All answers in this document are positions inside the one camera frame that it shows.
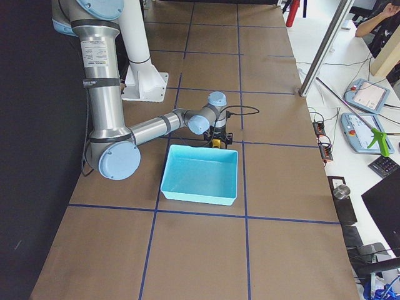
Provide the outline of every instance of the floor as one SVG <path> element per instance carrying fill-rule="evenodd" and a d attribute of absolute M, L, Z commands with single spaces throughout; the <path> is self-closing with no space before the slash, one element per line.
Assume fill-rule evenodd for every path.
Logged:
<path fill-rule="evenodd" d="M 280 9 L 152 5 L 145 26 L 166 98 L 124 102 L 126 124 L 199 109 L 214 90 L 259 108 L 227 124 L 237 199 L 160 192 L 169 145 L 204 143 L 187 129 L 140 145 L 130 178 L 79 179 L 31 299 L 358 299 Z"/>

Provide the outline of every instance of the person's arm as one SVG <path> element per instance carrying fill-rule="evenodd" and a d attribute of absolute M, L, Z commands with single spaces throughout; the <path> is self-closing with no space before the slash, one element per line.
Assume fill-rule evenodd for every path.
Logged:
<path fill-rule="evenodd" d="M 391 3 L 386 5 L 382 12 L 373 18 L 361 23 L 356 30 L 356 37 L 362 38 L 366 34 L 369 34 L 376 26 L 378 26 L 383 20 L 394 16 L 400 11 L 400 6 L 394 6 Z"/>

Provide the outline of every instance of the light blue plastic bin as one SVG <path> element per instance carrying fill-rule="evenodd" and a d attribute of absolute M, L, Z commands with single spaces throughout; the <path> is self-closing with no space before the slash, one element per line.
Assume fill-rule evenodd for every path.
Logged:
<path fill-rule="evenodd" d="M 237 197 L 238 152 L 172 145 L 161 191 L 167 199 L 232 205 Z"/>

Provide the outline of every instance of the black curtain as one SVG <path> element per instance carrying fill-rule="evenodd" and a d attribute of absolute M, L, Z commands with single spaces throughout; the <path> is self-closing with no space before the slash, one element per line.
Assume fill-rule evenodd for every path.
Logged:
<path fill-rule="evenodd" d="M 80 173 L 86 95 L 77 38 L 51 2 L 0 2 L 0 299 L 28 299 Z"/>

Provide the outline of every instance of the yellow object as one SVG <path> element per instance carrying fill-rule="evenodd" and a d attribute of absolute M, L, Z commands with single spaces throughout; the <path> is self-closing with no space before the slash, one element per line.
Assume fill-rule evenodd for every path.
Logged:
<path fill-rule="evenodd" d="M 220 139 L 213 139 L 211 141 L 213 148 L 221 148 L 221 140 Z"/>

